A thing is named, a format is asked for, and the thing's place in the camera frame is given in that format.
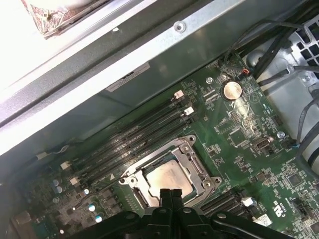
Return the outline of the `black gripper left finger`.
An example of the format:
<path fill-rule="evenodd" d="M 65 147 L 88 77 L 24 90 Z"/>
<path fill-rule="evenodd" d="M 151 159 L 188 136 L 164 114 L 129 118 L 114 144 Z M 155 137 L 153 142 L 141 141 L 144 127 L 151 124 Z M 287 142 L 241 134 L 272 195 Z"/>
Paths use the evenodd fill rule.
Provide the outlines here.
<path fill-rule="evenodd" d="M 158 207 L 148 208 L 141 217 L 135 212 L 120 212 L 76 234 L 73 239 L 169 239 L 173 220 L 173 198 L 177 189 L 160 189 Z"/>

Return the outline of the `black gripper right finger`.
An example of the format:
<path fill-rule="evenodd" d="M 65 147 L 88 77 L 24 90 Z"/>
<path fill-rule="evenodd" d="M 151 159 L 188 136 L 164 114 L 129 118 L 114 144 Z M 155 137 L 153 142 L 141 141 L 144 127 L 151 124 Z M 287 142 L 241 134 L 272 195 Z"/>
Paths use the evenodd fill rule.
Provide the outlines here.
<path fill-rule="evenodd" d="M 229 212 L 217 212 L 211 217 L 184 206 L 182 190 L 171 191 L 174 215 L 180 227 L 181 239 L 290 239 L 291 236 L 262 226 Z"/>

